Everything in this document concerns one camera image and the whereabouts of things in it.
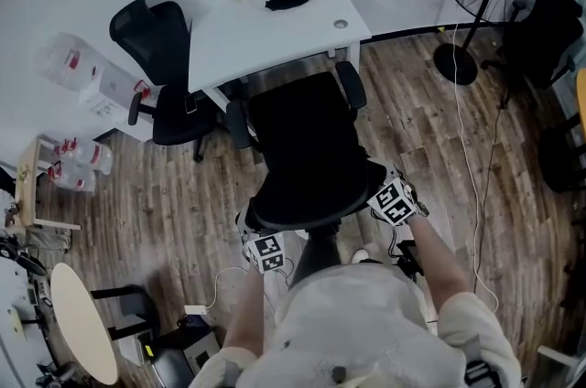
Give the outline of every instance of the plastic container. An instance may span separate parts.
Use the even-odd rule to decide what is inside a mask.
[[[73,92],[85,89],[108,64],[81,38],[66,33],[50,38],[35,56],[38,74]]]
[[[86,166],[57,162],[49,168],[51,182],[59,188],[72,191],[95,191],[95,172]]]
[[[65,143],[59,148],[59,156],[61,160],[73,161],[92,170],[99,170],[104,175],[110,175],[114,163],[110,147],[90,139],[78,139],[77,137],[74,137],[72,141],[65,139]]]

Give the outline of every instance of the black office chair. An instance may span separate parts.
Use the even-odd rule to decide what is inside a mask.
[[[203,92],[196,92],[197,110],[187,113],[190,65],[190,32],[177,3],[166,2],[148,8],[136,0],[118,12],[110,22],[110,38],[124,49],[161,89],[157,107],[133,98],[128,123],[136,124],[139,112],[153,117],[153,142],[175,146],[195,141],[193,159],[201,162],[202,139],[217,126],[218,106]]]
[[[568,47],[581,37],[581,6],[574,0],[536,0],[529,16],[515,22],[518,13],[525,8],[522,1],[514,1],[515,11],[505,28],[503,54],[506,64],[499,61],[483,61],[481,67],[501,70],[507,78],[507,89],[502,99],[506,107],[512,92],[525,90],[533,107],[537,105],[524,77],[539,89],[546,89],[568,71],[574,71],[573,60],[555,75],[559,60]]]
[[[6,191],[10,196],[16,195],[16,182],[0,167],[0,189]]]
[[[268,167],[262,188],[245,211],[248,228],[264,231],[337,231],[340,218],[366,206],[383,185],[387,168],[368,160],[354,129],[366,105],[350,62],[336,64],[346,93],[323,72],[252,97],[250,124]],[[228,104],[236,147],[251,146],[243,104]]]

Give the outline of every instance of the white shirt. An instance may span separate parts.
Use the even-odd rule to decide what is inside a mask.
[[[346,370],[338,385],[345,388],[463,387],[466,358],[460,347],[475,336],[503,387],[520,385],[513,350],[478,297],[451,297],[439,313],[437,337],[429,332],[424,306],[418,287],[396,269],[328,268],[300,282],[281,302],[275,336],[260,359],[248,350],[222,349],[191,388],[337,386],[336,366]]]

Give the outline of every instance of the fan stand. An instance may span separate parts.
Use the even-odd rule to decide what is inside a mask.
[[[468,47],[480,25],[480,21],[489,2],[490,0],[483,0],[472,24],[472,28],[468,32],[468,37],[466,37],[466,41],[464,41],[461,47],[455,45],[454,48],[454,45],[451,43],[444,43],[443,45],[439,45],[433,53],[433,62],[435,62],[436,68],[438,68],[439,73],[448,81],[455,82],[459,85],[469,85],[476,81],[478,68],[476,68],[476,61],[474,61],[474,58],[468,52]],[[456,68],[454,68],[454,58],[458,67],[457,73]]]

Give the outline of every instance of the white sneaker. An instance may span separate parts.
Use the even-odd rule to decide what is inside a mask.
[[[302,238],[303,240],[309,240],[309,234],[303,230],[300,231],[295,231],[295,233],[297,234],[297,236],[299,238]]]
[[[362,260],[367,260],[369,258],[370,254],[368,254],[368,252],[364,249],[360,249],[358,250],[356,253],[353,254],[352,256],[352,263],[353,264],[357,264],[360,263]]]

